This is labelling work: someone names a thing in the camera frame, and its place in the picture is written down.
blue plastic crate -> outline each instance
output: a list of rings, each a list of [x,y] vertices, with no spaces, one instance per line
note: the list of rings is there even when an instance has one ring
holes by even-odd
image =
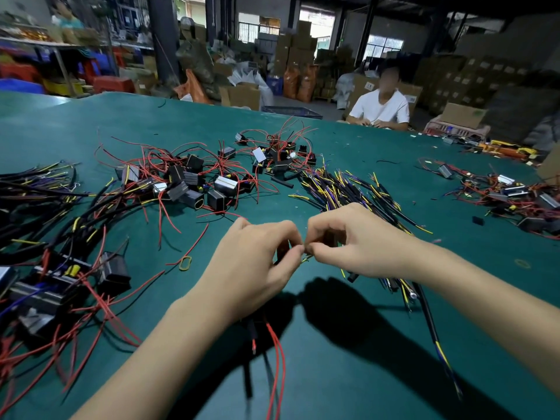
[[[283,77],[267,77],[267,85],[275,96],[282,96],[282,91],[284,89]]]
[[[260,109],[262,112],[277,113],[279,115],[300,116],[309,119],[323,119],[322,115],[313,112],[307,107],[292,107],[292,106],[263,106]]]
[[[21,81],[19,79],[0,79],[0,91],[17,91],[18,93],[45,94],[45,88],[41,84]]]

green tabletop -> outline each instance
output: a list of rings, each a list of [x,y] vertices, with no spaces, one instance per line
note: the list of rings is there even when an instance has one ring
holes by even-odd
[[[0,91],[0,118],[61,105],[70,100],[70,98],[66,97],[46,96],[44,94]]]
[[[114,175],[111,168],[94,158],[100,143],[121,159],[140,155],[137,146],[111,137],[167,149],[201,141],[217,151],[218,141],[232,144],[239,131],[265,129],[273,133],[286,119],[270,113],[104,93],[0,121],[4,144],[0,169],[19,171],[59,159],[81,162],[80,190],[96,191]],[[418,165],[419,157],[428,157],[487,174],[491,163],[496,171],[526,183],[537,179],[531,168],[487,155],[462,154],[460,147],[425,135],[318,120],[303,123],[315,129],[307,136],[314,152],[328,162],[328,168],[348,169],[364,179],[375,171],[404,213],[433,232],[429,235],[419,231],[418,237],[441,239],[442,246],[490,273],[560,305],[557,243],[524,233],[506,220],[486,217],[484,226],[473,224],[472,216],[483,217],[484,207],[442,197],[458,186],[457,180],[445,180],[413,166]],[[98,153],[98,158],[112,163],[102,154]],[[236,159],[246,166],[251,162],[249,157]],[[400,163],[377,163],[378,160]],[[279,195],[262,195],[259,204],[250,197],[243,198],[236,213],[254,223],[291,219],[305,233],[306,221],[317,213],[316,209],[288,197],[291,190],[279,190]],[[303,193],[298,183],[295,190]],[[126,260],[133,286],[162,270],[164,263],[178,260],[206,225],[203,220],[207,218],[195,218],[200,212],[179,206],[170,208],[172,220],[182,233],[164,220],[163,245],[158,250],[157,212],[156,206],[148,209],[149,224],[142,213],[129,216],[108,236],[108,250],[117,249],[127,236],[130,238]],[[123,322],[145,338],[169,304],[192,288],[230,224],[228,219],[209,223],[206,235],[192,251],[190,270],[175,269],[159,278],[122,313]],[[528,262],[531,268],[520,268],[516,259]],[[421,312],[405,312],[401,298],[383,290],[377,280],[359,278],[354,285],[347,285],[340,270],[312,260],[298,269],[282,296],[275,301],[273,314],[279,318],[278,324],[284,324],[278,332],[282,333],[286,354],[282,403],[285,419],[558,418],[560,404],[548,390],[429,290],[427,296],[440,341],[460,378],[464,402],[457,400],[452,382],[443,373]],[[185,318],[185,322],[196,320]],[[95,332],[91,327],[80,335],[80,359]],[[244,369],[239,360],[247,358],[249,351],[244,330],[238,325],[228,330],[187,385],[174,417],[264,418],[269,384],[262,356],[249,363],[254,395],[249,403],[245,399]],[[66,398],[61,395],[57,375],[49,371],[6,418],[69,417],[115,372],[129,352],[128,347],[110,336],[104,337]],[[68,354],[63,358],[67,366]],[[268,359],[274,368],[274,349],[268,351]],[[20,371],[37,361],[28,360],[19,367]],[[17,391],[24,389],[40,370],[39,366],[19,377]]]

orange sack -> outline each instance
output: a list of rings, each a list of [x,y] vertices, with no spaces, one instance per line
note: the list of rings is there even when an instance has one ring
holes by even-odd
[[[299,80],[300,70],[295,66],[288,66],[284,72],[284,97],[297,98]]]
[[[305,74],[301,78],[300,90],[297,92],[297,99],[309,103],[313,97],[313,90],[317,82],[317,72],[319,71],[318,65],[307,65]]]
[[[204,103],[211,105],[210,99],[206,95],[204,88],[200,85],[197,77],[194,76],[192,70],[187,69],[186,71],[186,83],[175,87],[173,90],[177,93],[179,100],[181,100],[187,94],[190,94],[193,102]]]

white label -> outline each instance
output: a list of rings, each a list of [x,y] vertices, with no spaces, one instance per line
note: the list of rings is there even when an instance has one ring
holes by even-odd
[[[267,157],[264,155],[264,153],[262,152],[260,147],[257,147],[255,150],[253,150],[253,156],[255,156],[256,161],[259,162],[259,163],[261,163],[261,162],[263,162],[267,159]]]

teal shirt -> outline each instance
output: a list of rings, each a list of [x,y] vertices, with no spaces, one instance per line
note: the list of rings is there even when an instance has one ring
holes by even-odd
[[[81,20],[76,17],[73,17],[72,20],[68,20],[66,18],[60,18],[60,25],[61,28],[85,28]],[[92,52],[87,48],[78,48],[79,52],[90,59],[94,57]]]

